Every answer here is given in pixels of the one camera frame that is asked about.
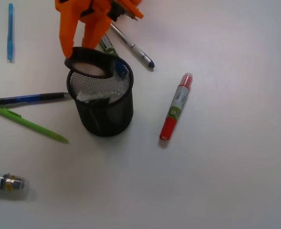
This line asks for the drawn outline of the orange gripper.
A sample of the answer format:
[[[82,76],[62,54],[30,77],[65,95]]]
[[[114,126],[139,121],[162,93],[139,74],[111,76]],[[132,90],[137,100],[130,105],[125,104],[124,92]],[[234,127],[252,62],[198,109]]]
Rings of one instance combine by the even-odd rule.
[[[78,21],[85,24],[82,46],[94,49],[110,28],[111,20],[121,15],[137,20],[143,14],[134,0],[56,0],[55,8],[60,12],[59,38],[63,54],[70,58],[73,53],[74,36]]]

